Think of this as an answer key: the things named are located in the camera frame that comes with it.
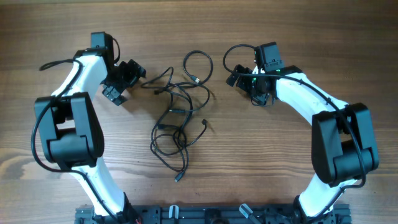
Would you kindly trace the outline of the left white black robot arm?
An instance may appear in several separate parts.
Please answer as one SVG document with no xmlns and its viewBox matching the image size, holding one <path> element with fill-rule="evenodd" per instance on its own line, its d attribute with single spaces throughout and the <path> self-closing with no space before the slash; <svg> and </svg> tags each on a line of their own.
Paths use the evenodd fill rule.
<svg viewBox="0 0 398 224">
<path fill-rule="evenodd" d="M 93 99 L 99 87 L 119 106 L 127 88 L 146 70 L 134 60 L 120 61 L 117 40 L 105 32 L 91 33 L 90 47 L 66 61 L 73 65 L 62 85 L 50 96 L 36 99 L 32 155 L 39 166 L 76 178 L 93 202 L 93 219 L 133 222 L 138 216 L 116 185 L 104 162 L 104 136 Z"/>
</svg>

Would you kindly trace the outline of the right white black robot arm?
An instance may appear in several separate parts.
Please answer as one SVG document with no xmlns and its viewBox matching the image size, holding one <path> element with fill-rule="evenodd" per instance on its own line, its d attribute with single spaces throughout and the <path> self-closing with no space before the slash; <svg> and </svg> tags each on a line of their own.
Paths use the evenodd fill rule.
<svg viewBox="0 0 398 224">
<path fill-rule="evenodd" d="M 291 106 L 312 127 L 311 162 L 315 171 L 308 187 L 295 198 L 292 221 L 322 222 L 336 218 L 334 204 L 348 189 L 360 189 L 379 167 L 370 110 L 349 104 L 313 84 L 296 66 L 286 67 L 275 42 L 253 47 L 254 69 L 227 69 L 226 82 L 245 91 L 254 105 L 275 100 Z"/>
</svg>

